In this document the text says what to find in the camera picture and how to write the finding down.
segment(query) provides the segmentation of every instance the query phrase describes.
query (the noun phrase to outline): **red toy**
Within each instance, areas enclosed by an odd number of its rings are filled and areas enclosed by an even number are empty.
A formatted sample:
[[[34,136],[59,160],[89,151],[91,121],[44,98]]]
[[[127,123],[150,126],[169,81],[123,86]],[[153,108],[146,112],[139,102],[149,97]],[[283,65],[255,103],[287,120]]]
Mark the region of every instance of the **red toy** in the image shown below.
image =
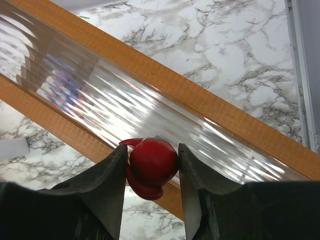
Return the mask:
[[[126,178],[133,191],[146,200],[162,197],[162,186],[171,180],[179,169],[175,149],[161,138],[133,138],[119,144],[133,146],[130,164],[126,164]]]

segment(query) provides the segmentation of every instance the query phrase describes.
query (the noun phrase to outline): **red object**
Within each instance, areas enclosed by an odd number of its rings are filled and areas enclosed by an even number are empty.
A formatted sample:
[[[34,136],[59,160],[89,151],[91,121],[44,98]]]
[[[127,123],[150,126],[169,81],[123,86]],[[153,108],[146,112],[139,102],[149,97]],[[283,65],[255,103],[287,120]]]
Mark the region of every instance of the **red object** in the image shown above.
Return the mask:
[[[175,149],[160,138],[133,138],[119,144],[133,146],[126,178],[133,191],[146,200],[157,200],[164,194],[162,186],[171,180],[179,169]]]

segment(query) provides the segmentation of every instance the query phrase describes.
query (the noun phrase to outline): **shiny red surface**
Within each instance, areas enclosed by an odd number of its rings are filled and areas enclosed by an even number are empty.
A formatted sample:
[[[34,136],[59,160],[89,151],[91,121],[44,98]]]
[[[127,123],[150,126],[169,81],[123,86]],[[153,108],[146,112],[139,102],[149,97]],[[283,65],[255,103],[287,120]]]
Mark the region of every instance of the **shiny red surface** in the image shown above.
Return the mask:
[[[175,149],[160,138],[133,138],[120,144],[133,146],[126,177],[133,191],[143,199],[156,200],[162,197],[165,185],[179,169]]]

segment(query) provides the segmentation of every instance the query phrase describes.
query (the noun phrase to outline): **marble countertop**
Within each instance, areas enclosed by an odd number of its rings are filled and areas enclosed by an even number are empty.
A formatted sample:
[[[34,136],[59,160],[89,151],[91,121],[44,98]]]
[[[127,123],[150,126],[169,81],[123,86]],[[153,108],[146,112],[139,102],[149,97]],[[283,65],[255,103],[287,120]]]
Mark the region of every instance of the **marble countertop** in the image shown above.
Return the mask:
[[[301,142],[284,1],[129,0],[77,14]],[[0,139],[27,137],[31,150],[0,162],[2,181],[50,188],[93,164],[3,102],[0,122]],[[121,239],[182,240],[185,230],[127,187]]]

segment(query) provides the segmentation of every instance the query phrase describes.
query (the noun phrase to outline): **red toy claw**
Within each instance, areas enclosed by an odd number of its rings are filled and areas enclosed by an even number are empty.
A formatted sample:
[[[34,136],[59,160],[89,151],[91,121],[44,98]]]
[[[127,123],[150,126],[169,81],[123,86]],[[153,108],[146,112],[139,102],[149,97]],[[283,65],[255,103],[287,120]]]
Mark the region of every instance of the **red toy claw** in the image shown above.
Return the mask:
[[[146,200],[162,197],[162,186],[171,180],[179,169],[175,149],[161,138],[133,138],[119,144],[133,146],[130,164],[127,163],[126,178],[132,190]]]

